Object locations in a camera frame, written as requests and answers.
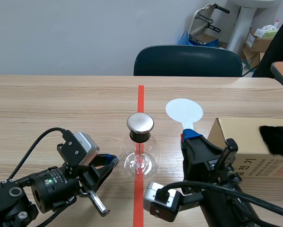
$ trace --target black chair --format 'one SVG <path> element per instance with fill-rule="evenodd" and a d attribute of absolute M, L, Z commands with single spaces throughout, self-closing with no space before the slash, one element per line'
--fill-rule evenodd
<path fill-rule="evenodd" d="M 143 49 L 135 76 L 241 77 L 242 64 L 233 52 L 203 46 L 166 45 Z"/>

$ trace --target round glass flask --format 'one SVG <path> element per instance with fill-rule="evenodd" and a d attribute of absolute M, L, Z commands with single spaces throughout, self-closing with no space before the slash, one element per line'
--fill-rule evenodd
<path fill-rule="evenodd" d="M 151 135 L 153 118 L 146 113 L 134 113 L 127 120 L 130 130 L 120 146 L 120 168 L 123 173 L 134 178 L 136 175 L 149 177 L 159 167 L 159 144 Z"/>

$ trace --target white sink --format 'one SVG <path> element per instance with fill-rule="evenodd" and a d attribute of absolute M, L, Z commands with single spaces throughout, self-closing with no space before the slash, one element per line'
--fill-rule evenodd
<path fill-rule="evenodd" d="M 248 8 L 270 8 L 280 0 L 230 0 L 233 4 Z"/>
<path fill-rule="evenodd" d="M 241 8 L 227 49 L 240 55 L 256 9 L 273 7 L 280 0 L 230 0 L 230 2 L 241 6 Z"/>

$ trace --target sink pedestal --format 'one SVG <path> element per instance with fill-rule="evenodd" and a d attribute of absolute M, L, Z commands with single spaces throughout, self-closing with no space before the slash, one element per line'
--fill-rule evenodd
<path fill-rule="evenodd" d="M 257 8 L 241 7 L 227 50 L 240 56 Z"/>

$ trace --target red object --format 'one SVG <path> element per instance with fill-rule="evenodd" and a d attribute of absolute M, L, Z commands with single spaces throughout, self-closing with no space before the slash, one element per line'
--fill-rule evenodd
<path fill-rule="evenodd" d="M 144 85 L 138 86 L 137 112 L 144 112 Z M 139 144 L 136 144 L 136 155 L 139 152 Z M 134 208 L 133 227 L 143 227 L 143 172 L 137 171 L 134 180 Z"/>

